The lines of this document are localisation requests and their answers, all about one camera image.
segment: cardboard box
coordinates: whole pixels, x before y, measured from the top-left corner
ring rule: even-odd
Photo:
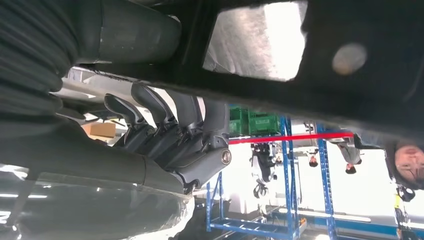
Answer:
[[[114,123],[104,122],[93,122],[90,124],[83,125],[85,133],[92,139],[99,139],[102,141],[108,141],[116,135],[116,125]]]

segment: green plastic bin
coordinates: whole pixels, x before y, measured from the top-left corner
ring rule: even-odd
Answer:
[[[249,111],[241,107],[231,107],[229,110],[229,136],[239,137],[249,135]]]
[[[249,112],[249,135],[268,136],[280,133],[280,117],[267,112]]]

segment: red beam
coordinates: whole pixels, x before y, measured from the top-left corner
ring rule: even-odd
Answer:
[[[294,136],[262,136],[262,137],[250,137],[242,139],[230,139],[229,144],[258,144],[268,143],[277,141],[289,141],[289,140],[303,140],[303,139],[337,139],[352,137],[354,134],[351,132],[328,132],[318,134],[304,134]]]

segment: person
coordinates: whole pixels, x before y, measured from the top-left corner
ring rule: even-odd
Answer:
[[[315,168],[316,166],[318,166],[318,162],[317,162],[317,159],[315,158],[315,154],[314,154],[314,155],[312,155],[312,156],[309,158],[309,166],[311,166],[311,167],[313,167],[313,168]]]
[[[355,165],[362,163],[360,150],[353,146],[348,146],[345,142],[335,143],[340,149],[341,154],[343,155],[344,160],[346,161],[346,170],[347,174],[357,173]]]
[[[357,172],[355,165],[359,165],[362,163],[360,157],[360,150],[353,146],[348,146],[345,142],[331,142],[335,144],[340,149],[341,155],[346,161],[346,169],[345,172],[347,174],[355,174]],[[315,149],[314,152],[308,152],[310,155],[309,158],[309,166],[315,168],[318,166],[317,159],[315,155],[318,153],[318,148]]]
[[[386,156],[389,176],[398,185],[413,190],[424,190],[424,145],[408,140],[389,138],[363,129],[349,129],[358,140],[355,147],[369,149],[369,146],[382,149]]]

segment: blue metal shelving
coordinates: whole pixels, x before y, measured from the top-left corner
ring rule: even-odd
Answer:
[[[280,118],[280,130],[282,136],[291,136],[292,135],[292,126],[291,120],[286,117]],[[318,134],[327,133],[324,126],[317,124],[316,132]],[[235,232],[234,234],[241,239],[241,234],[246,235],[256,235],[263,237],[270,237],[274,239],[285,239],[293,240],[300,239],[303,230],[307,227],[308,224],[314,226],[323,226],[327,228],[328,237],[330,240],[342,240],[342,239],[361,239],[361,238],[352,238],[348,236],[338,235],[337,228],[340,229],[350,229],[358,230],[376,234],[388,234],[393,236],[397,232],[395,226],[383,226],[377,224],[371,224],[369,222],[357,222],[357,221],[348,221],[348,220],[336,220],[334,217],[334,208],[333,208],[333,198],[332,198],[332,189],[330,181],[330,171],[329,171],[329,160],[327,152],[326,141],[319,138],[317,140],[318,149],[319,149],[319,159],[321,167],[321,176],[322,176],[322,188],[324,193],[324,204],[325,204],[325,217],[317,216],[303,216],[298,213],[298,201],[297,201],[297,191],[296,191],[296,176],[295,176],[295,162],[293,154],[293,141],[289,140],[282,141],[282,155],[283,155],[283,172],[284,172],[284,187],[285,187],[285,208],[286,213],[272,212],[268,216],[268,220],[278,216],[280,219],[286,219],[286,224],[277,225],[277,224],[268,224],[255,221],[245,221],[239,219],[231,219],[224,216],[223,208],[223,177],[222,173],[219,173],[217,182],[215,184],[215,189],[211,198],[211,186],[210,183],[207,183],[207,196],[206,196],[206,230],[211,231],[211,228],[222,229],[224,231]],[[214,204],[214,198],[219,188],[219,217],[211,219],[211,209]],[[424,237],[423,231],[418,231],[418,235]]]
[[[292,124],[289,118],[280,118],[280,128],[282,136],[292,135]],[[224,217],[223,209],[223,188],[222,188],[222,173],[219,173],[215,189],[211,198],[211,185],[207,183],[207,196],[206,196],[206,230],[209,232],[211,228],[222,229],[237,233],[244,233],[250,235],[257,235],[263,237],[271,237],[275,239],[299,239],[301,235],[301,225],[298,215],[298,202],[296,191],[296,173],[295,162],[293,154],[293,141],[287,143],[282,141],[282,155],[283,155],[283,170],[285,182],[285,200],[287,208],[287,226],[273,225],[261,223],[257,221],[244,221],[238,219],[231,219]],[[216,219],[211,219],[211,208],[214,204],[214,198],[219,186],[219,212],[220,216]]]

